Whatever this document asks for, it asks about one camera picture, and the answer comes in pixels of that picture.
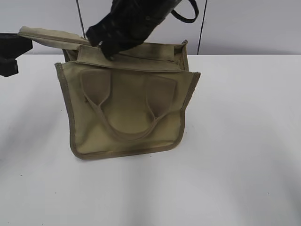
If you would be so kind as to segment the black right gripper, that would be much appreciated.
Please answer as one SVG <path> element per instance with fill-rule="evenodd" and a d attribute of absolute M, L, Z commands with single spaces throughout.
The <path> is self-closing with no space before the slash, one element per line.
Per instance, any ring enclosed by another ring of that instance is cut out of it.
<path fill-rule="evenodd" d="M 100 44 L 111 60 L 119 52 L 141 45 L 180 3 L 179 0 L 114 0 L 112 15 L 86 31 L 91 46 Z"/>

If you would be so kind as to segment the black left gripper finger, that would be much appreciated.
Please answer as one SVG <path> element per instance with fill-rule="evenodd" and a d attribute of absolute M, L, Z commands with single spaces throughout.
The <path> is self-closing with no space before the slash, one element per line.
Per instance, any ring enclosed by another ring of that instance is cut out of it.
<path fill-rule="evenodd" d="M 32 48 L 32 41 L 17 33 L 0 34 L 0 56 L 4 59 L 16 59 Z"/>
<path fill-rule="evenodd" d="M 18 65 L 15 59 L 0 59 L 0 75 L 9 77 L 18 74 Z"/>

